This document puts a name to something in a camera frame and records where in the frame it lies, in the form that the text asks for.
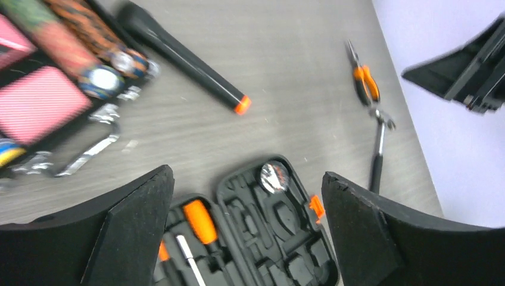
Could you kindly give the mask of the black poker chip case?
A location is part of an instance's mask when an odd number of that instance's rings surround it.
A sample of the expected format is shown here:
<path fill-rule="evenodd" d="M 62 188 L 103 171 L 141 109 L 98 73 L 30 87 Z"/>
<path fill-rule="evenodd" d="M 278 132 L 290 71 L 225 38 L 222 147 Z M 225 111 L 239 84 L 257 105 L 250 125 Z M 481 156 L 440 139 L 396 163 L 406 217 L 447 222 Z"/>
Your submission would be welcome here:
<path fill-rule="evenodd" d="M 2 1 L 1 189 L 76 173 L 119 139 L 119 105 L 158 73 L 98 1 Z"/>

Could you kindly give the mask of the orange handled pliers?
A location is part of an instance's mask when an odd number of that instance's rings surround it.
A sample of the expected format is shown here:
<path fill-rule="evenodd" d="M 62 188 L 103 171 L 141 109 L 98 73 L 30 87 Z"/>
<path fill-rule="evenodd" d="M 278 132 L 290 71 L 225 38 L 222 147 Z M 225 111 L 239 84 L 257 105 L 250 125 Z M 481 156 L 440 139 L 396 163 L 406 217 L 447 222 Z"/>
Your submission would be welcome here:
<path fill-rule="evenodd" d="M 361 103 L 367 107 L 371 106 L 373 103 L 379 103 L 381 95 L 377 83 L 371 75 L 370 68 L 366 65 L 362 65 L 359 56 L 349 39 L 347 40 L 347 48 L 349 59 L 353 68 L 352 75 L 358 98 Z"/>

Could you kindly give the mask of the pink card deck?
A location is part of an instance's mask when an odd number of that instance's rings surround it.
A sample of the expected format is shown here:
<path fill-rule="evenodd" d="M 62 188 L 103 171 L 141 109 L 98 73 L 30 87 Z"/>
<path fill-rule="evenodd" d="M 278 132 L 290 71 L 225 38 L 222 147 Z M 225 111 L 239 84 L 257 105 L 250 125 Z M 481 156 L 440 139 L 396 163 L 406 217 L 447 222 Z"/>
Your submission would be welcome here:
<path fill-rule="evenodd" d="M 21 145 L 32 145 L 90 106 L 60 69 L 43 67 L 1 88 L 1 131 Z"/>
<path fill-rule="evenodd" d="M 37 48 L 3 14 L 1 14 L 1 69 L 18 62 Z"/>

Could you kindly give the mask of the small claw hammer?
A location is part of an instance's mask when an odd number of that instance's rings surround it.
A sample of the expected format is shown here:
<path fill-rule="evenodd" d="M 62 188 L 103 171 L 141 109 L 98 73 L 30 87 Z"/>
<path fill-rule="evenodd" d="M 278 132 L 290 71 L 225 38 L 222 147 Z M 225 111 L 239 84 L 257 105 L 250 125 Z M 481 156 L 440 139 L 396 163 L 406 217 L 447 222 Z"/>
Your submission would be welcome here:
<path fill-rule="evenodd" d="M 383 110 L 378 109 L 377 107 L 370 109 L 370 115 L 377 120 L 378 129 L 376 134 L 374 158 L 372 161 L 369 191 L 378 194 L 381 184 L 382 166 L 384 160 L 384 139 L 386 130 L 395 130 L 396 124 L 389 114 Z"/>

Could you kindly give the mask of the long black orange screwdriver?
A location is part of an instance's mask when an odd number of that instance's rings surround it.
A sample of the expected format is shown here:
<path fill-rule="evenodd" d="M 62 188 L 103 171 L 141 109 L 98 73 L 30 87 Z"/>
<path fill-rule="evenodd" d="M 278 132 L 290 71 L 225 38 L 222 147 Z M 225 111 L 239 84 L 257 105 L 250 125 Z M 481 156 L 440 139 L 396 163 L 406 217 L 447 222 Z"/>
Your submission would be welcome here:
<path fill-rule="evenodd" d="M 204 203 L 201 200 L 193 200 L 182 208 L 195 236 L 208 248 L 210 256 L 223 272 L 227 285 L 234 285 L 226 269 L 222 248 L 218 241 L 217 229 Z"/>

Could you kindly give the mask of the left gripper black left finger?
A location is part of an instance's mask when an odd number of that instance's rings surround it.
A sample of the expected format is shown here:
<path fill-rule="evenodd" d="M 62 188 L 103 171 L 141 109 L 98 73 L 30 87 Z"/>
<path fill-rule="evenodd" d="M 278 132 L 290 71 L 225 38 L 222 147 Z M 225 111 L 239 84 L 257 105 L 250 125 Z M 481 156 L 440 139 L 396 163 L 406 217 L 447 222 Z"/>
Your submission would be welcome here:
<path fill-rule="evenodd" d="M 117 189 L 1 226 L 2 285 L 150 285 L 174 189 L 162 165 Z"/>

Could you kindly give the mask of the pink card deck upper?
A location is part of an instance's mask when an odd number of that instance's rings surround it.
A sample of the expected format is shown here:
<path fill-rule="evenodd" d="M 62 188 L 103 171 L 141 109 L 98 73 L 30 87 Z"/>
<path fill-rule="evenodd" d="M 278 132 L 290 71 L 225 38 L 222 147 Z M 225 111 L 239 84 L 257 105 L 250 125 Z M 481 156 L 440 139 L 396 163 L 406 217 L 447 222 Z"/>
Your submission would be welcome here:
<path fill-rule="evenodd" d="M 3 14 L 1 14 L 1 69 L 18 62 L 37 48 Z"/>

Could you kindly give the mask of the black plastic tool case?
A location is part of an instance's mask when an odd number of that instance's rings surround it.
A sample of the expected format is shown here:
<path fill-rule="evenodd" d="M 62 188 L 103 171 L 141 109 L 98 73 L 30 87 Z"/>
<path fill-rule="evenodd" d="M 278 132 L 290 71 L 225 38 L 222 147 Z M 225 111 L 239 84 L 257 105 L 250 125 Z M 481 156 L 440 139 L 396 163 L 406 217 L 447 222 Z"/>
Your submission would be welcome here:
<path fill-rule="evenodd" d="M 288 190 L 271 194 L 259 182 L 268 161 L 288 169 Z M 224 176 L 214 198 L 202 194 L 177 196 L 171 203 L 163 241 L 182 285 L 198 285 L 176 239 L 183 235 L 206 285 L 227 285 L 208 248 L 195 236 L 183 206 L 201 200 L 218 232 L 226 269 L 234 285 L 337 285 L 339 270 L 324 227 L 309 208 L 311 195 L 288 159 L 270 155 Z M 169 285 L 158 258 L 152 285 Z"/>

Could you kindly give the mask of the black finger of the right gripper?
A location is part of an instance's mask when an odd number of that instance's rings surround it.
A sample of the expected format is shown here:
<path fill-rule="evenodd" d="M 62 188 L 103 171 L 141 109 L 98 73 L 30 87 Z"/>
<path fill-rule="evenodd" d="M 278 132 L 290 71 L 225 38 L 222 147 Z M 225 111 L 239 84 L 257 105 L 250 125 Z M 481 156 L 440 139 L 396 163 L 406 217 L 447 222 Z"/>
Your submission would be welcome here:
<path fill-rule="evenodd" d="M 406 68 L 401 77 L 476 113 L 504 105 L 504 14 L 455 50 Z"/>

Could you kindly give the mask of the orange case latch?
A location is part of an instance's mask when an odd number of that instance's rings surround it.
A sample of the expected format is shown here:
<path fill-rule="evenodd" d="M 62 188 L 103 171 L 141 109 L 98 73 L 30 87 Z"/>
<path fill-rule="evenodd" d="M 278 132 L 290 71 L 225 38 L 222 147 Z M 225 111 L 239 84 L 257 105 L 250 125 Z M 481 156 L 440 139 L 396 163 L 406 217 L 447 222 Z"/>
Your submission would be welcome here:
<path fill-rule="evenodd" d="M 325 208 L 317 195 L 311 196 L 309 208 L 312 209 L 317 216 L 316 223 L 320 224 L 321 218 L 325 215 Z"/>

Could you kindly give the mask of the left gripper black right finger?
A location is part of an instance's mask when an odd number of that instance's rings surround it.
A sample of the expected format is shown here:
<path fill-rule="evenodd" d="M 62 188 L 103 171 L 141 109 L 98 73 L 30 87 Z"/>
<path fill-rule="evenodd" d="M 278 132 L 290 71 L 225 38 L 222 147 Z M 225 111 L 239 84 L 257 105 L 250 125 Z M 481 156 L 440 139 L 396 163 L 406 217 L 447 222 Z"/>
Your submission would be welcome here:
<path fill-rule="evenodd" d="M 432 216 L 326 172 L 322 197 L 345 285 L 503 285 L 504 229 Z"/>

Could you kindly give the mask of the black orange medium screwdriver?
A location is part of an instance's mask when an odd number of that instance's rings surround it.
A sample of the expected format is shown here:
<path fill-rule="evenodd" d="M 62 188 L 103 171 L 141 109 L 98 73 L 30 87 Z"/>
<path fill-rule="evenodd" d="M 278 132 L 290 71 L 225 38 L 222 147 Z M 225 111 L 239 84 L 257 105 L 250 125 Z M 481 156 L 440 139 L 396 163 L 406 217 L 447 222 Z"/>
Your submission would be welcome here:
<path fill-rule="evenodd" d="M 191 267 L 194 276 L 197 280 L 197 283 L 199 286 L 206 286 L 206 283 L 204 281 L 204 278 L 201 275 L 201 272 L 198 269 L 197 263 L 195 262 L 194 256 L 191 252 L 191 249 L 189 247 L 189 244 L 187 243 L 186 238 L 183 235 L 176 235 L 175 239 L 187 261 L 189 266 Z"/>

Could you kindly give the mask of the pink card deck lower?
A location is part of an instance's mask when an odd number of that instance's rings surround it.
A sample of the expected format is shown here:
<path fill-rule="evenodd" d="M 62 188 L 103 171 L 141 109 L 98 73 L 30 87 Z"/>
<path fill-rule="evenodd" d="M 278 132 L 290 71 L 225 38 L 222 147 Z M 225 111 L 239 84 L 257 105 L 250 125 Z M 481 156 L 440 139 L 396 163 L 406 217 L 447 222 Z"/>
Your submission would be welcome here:
<path fill-rule="evenodd" d="M 43 67 L 1 88 L 1 131 L 21 145 L 32 145 L 90 106 L 60 69 Z"/>

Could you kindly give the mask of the black orange flashlight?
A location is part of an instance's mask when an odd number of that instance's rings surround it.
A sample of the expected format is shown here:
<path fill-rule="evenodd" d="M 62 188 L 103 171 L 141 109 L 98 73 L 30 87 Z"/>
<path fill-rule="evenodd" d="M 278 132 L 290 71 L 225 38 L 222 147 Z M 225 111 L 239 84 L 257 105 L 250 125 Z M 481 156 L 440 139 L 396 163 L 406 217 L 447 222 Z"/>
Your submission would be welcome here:
<path fill-rule="evenodd" d="M 116 19 L 134 40 L 174 64 L 236 114 L 248 111 L 250 98 L 173 37 L 146 9 L 126 1 Z"/>

